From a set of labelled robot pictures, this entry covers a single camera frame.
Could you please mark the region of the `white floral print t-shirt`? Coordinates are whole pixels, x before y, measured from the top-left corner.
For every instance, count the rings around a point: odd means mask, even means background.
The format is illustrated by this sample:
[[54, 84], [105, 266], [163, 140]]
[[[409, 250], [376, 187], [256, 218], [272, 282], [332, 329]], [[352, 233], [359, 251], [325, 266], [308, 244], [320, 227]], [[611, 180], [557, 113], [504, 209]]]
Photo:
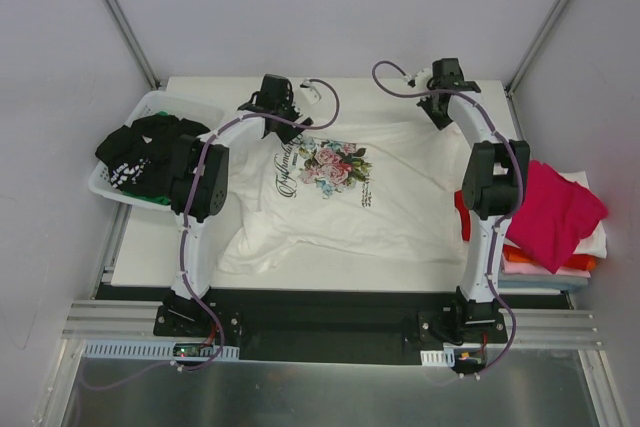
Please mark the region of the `white floral print t-shirt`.
[[420, 263], [464, 263], [454, 194], [469, 147], [460, 129], [400, 122], [269, 135], [232, 163], [242, 226], [220, 270], [258, 274], [298, 245]]

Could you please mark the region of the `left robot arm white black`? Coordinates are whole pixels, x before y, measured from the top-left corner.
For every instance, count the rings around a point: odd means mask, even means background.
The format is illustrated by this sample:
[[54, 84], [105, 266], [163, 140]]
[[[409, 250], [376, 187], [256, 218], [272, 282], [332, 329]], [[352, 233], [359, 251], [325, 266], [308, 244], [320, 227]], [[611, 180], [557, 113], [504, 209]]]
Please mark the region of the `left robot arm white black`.
[[176, 334], [213, 335], [216, 321], [204, 306], [213, 262], [204, 234], [225, 205], [231, 155], [246, 154], [270, 134], [291, 141], [313, 121], [296, 110], [294, 88], [285, 77], [266, 74], [260, 89], [237, 113], [210, 133], [184, 134], [173, 147], [169, 168], [170, 207], [180, 226], [179, 264], [158, 313]]

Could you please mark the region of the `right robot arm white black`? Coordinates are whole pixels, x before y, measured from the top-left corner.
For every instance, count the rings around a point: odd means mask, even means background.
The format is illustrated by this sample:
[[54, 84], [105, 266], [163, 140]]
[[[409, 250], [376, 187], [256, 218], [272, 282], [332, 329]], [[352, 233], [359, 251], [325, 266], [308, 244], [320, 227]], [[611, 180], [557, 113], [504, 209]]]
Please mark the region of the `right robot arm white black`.
[[499, 132], [481, 104], [481, 88], [464, 77], [458, 59], [434, 61], [426, 88], [418, 106], [440, 130], [456, 124], [471, 149], [461, 187], [471, 228], [466, 267], [452, 305], [430, 322], [433, 337], [459, 346], [504, 322], [498, 270], [508, 227], [524, 201], [530, 148]]

